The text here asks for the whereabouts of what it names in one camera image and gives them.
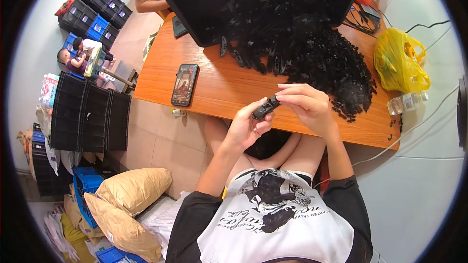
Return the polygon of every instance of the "bottle cap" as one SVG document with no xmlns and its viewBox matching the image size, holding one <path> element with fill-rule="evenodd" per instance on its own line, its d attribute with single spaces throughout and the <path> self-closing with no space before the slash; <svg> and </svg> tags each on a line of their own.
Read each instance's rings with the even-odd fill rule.
<svg viewBox="0 0 468 263">
<path fill-rule="evenodd" d="M 423 99 L 423 101 L 427 101 L 429 99 L 429 96 L 427 95 L 427 93 L 425 91 L 423 91 L 421 93 L 421 98 Z"/>
</svg>

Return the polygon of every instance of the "child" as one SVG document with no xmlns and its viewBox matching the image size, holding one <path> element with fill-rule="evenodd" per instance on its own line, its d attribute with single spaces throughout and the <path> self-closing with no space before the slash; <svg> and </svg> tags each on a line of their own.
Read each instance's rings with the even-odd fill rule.
<svg viewBox="0 0 468 263">
<path fill-rule="evenodd" d="M 88 64 L 85 58 L 86 58 L 85 54 L 83 54 L 81 57 L 72 58 L 72 56 L 70 55 L 70 52 L 66 48 L 62 48 L 57 53 L 57 61 L 65 64 L 68 70 L 80 76 L 84 76 L 86 65 Z M 101 74 L 98 75 L 98 78 L 104 81 L 104 84 L 107 84 L 110 80 L 110 78 L 106 79 Z"/>
<path fill-rule="evenodd" d="M 93 52 L 94 48 L 100 47 L 105 53 L 106 56 L 104 57 L 105 60 L 108 60 L 110 62 L 110 66 L 112 67 L 115 62 L 114 55 L 112 55 L 103 45 L 101 42 L 97 42 L 94 40 L 91 40 L 89 38 L 81 38 L 77 37 L 73 41 L 73 50 L 77 50 L 78 52 L 82 51 L 86 54 L 86 56 L 90 56 L 91 53 Z"/>
</svg>

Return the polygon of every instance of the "graphic print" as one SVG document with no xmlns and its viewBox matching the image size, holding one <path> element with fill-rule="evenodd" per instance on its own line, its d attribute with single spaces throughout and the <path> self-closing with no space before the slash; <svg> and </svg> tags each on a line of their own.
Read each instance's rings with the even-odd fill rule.
<svg viewBox="0 0 468 263">
<path fill-rule="evenodd" d="M 252 173 L 238 194 L 245 194 L 254 204 L 252 209 L 263 214 L 261 231 L 272 233 L 294 217 L 296 206 L 312 202 L 314 196 L 306 194 L 303 183 L 287 171 L 266 169 Z"/>
</svg>

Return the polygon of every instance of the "shorts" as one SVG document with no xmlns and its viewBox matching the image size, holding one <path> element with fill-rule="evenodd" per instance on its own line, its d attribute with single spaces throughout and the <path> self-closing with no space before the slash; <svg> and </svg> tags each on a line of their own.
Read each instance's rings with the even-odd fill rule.
<svg viewBox="0 0 468 263">
<path fill-rule="evenodd" d="M 232 178 L 232 180 L 229 182 L 227 188 L 229 189 L 231 183 L 234 181 L 234 180 L 237 180 L 239 179 L 240 177 L 242 176 L 245 176 L 245 175 L 248 175 L 250 173 L 253 173 L 253 172 L 258 172 L 255 168 L 249 168 L 249 169 L 245 169 L 243 170 L 242 172 L 238 173 L 237 175 L 234 176 L 234 178 Z M 300 178 L 302 180 L 304 180 L 304 182 L 306 182 L 310 187 L 312 187 L 312 180 L 313 180 L 313 176 L 309 173 L 306 173 L 306 172 L 301 172 L 301 171 L 293 171 L 293 170 L 289 170 L 288 171 L 289 173 L 291 173 L 292 175 L 296 176 L 297 178 Z"/>
</svg>

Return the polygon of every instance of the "white shirt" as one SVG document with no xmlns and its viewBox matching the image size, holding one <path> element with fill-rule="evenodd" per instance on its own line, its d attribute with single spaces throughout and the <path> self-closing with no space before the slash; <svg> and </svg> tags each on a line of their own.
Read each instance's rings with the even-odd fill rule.
<svg viewBox="0 0 468 263">
<path fill-rule="evenodd" d="M 317 190 L 290 171 L 268 169 L 231 182 L 197 242 L 203 263 L 288 257 L 344 263 L 353 236 L 352 226 Z"/>
<path fill-rule="evenodd" d="M 102 43 L 86 38 L 83 40 L 83 51 L 87 50 L 89 55 L 93 52 L 93 49 L 99 47 L 102 48 Z"/>
</svg>

